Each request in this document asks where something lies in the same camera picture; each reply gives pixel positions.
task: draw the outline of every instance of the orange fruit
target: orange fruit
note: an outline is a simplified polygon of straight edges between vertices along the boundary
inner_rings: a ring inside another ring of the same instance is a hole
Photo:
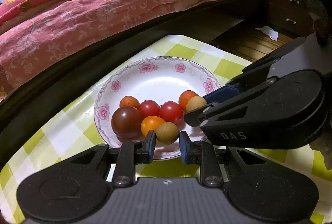
[[[187,106],[187,103],[188,101],[192,98],[192,97],[195,97],[195,96],[198,96],[197,93],[193,92],[193,91],[190,91],[190,90],[187,90],[187,91],[184,91],[180,97],[179,97],[179,105],[181,106],[181,108],[186,112],[186,106]]]
[[[138,108],[139,107],[139,102],[135,97],[131,97],[131,96],[126,96],[124,98],[121,99],[120,101],[120,107],[123,106],[132,106],[134,108]]]
[[[141,132],[144,136],[146,136],[149,130],[152,129],[156,131],[158,126],[164,122],[165,120],[158,116],[148,116],[147,118],[143,119],[141,123]]]

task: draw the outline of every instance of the plate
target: plate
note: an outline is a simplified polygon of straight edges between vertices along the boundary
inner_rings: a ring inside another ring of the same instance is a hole
[[[95,102],[95,124],[100,136],[110,147],[120,147],[123,140],[114,134],[111,118],[123,97],[133,96],[140,103],[154,100],[162,105],[166,101],[177,103],[186,90],[204,96],[218,88],[220,84],[212,73],[192,61],[176,57],[137,61],[119,70],[103,85]],[[184,121],[178,127],[180,131],[187,131],[192,141],[207,139],[199,127],[193,128]],[[144,136],[141,134],[133,139],[143,140]],[[170,145],[156,142],[154,159],[173,159],[180,155],[179,139]]]

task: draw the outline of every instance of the checkered tablecloth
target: checkered tablecloth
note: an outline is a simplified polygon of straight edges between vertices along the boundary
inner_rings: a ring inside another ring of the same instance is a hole
[[[36,171],[104,143],[93,121],[97,93],[113,73],[132,62],[155,56],[192,60],[210,70],[220,85],[240,74],[243,67],[250,64],[235,55],[180,35],[164,37],[139,52],[61,110],[8,161],[0,173],[0,208],[7,221],[21,223],[24,220],[16,201],[16,189],[22,180]],[[311,220],[315,224],[332,221],[332,171],[326,170],[320,152],[313,151],[307,145],[296,150],[259,150],[259,154],[310,177],[319,189],[319,202]],[[155,177],[199,175],[198,166],[183,165],[180,158],[137,165],[136,172],[137,176]]]

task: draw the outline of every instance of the pink flower design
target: pink flower design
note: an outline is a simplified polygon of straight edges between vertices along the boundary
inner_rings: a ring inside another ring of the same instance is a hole
[[[206,82],[203,83],[203,86],[205,88],[205,92],[211,93],[213,92],[213,88],[215,88],[215,81],[211,80],[210,78],[206,79]]]
[[[153,70],[158,69],[158,66],[155,66],[150,61],[145,61],[138,65],[140,73],[151,72]]]
[[[183,63],[179,63],[175,65],[175,71],[183,73],[185,72],[186,66]]]
[[[110,119],[109,109],[110,109],[110,107],[108,106],[108,104],[105,104],[104,106],[97,108],[97,112],[98,112],[99,118],[101,120],[105,120],[107,122],[109,121],[109,119]]]
[[[121,83],[119,81],[112,81],[112,90],[116,93],[121,89]]]

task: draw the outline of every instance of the wooden floor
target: wooden floor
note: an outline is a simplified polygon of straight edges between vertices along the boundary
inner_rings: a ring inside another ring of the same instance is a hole
[[[291,38],[279,34],[278,40],[274,41],[255,29],[261,27],[263,27],[262,24],[253,20],[245,20],[215,38],[210,44],[254,62],[291,40]]]

